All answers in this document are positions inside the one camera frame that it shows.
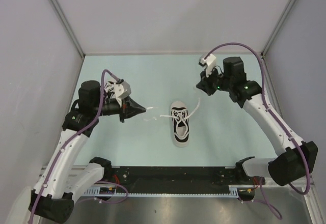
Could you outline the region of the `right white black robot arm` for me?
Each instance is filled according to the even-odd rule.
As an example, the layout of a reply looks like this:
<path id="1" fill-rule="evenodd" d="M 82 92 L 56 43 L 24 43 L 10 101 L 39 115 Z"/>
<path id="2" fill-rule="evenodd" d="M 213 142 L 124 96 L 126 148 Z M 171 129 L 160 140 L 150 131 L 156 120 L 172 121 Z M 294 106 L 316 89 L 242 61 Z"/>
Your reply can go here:
<path id="1" fill-rule="evenodd" d="M 200 73 L 198 89 L 207 95 L 225 91 L 240 108 L 244 109 L 260 126 L 269 139 L 276 158 L 249 157 L 239 161 L 241 167 L 235 171 L 235 179 L 247 184 L 254 176 L 270 177 L 278 185 L 290 184 L 312 173 L 318 152 L 317 145 L 305 142 L 284 122 L 270 102 L 262 94 L 262 87 L 247 80 L 240 57 L 223 60 L 223 71 L 216 68 L 216 57 L 209 55 L 199 59 L 204 68 Z"/>

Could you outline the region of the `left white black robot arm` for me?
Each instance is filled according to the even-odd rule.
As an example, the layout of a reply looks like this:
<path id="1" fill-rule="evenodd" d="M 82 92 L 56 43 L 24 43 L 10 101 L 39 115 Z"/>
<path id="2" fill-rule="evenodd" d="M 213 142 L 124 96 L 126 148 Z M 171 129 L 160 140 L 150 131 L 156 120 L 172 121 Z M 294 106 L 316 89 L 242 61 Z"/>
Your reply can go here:
<path id="1" fill-rule="evenodd" d="M 89 80 L 81 84 L 78 99 L 65 116 L 57 148 L 31 192 L 29 210 L 32 216 L 65 223 L 77 200 L 89 187 L 112 179 L 112 163 L 101 157 L 91 159 L 74 180 L 69 181 L 68 177 L 100 116 L 118 115 L 120 122 L 124 122 L 146 112 L 130 94 L 130 86 L 124 80 L 113 79 L 103 84 Z"/>

